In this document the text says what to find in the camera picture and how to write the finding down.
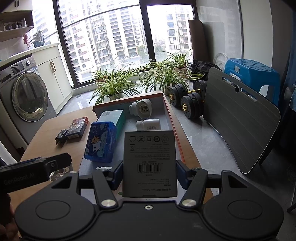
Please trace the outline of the person left hand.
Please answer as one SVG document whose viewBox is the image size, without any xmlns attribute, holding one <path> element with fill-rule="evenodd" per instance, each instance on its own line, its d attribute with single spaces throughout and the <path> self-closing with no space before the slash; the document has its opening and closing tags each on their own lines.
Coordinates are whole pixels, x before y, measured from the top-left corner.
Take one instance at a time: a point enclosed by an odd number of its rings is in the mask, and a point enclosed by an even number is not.
<svg viewBox="0 0 296 241">
<path fill-rule="evenodd" d="M 1 194 L 1 240 L 20 240 L 8 194 Z"/>
</svg>

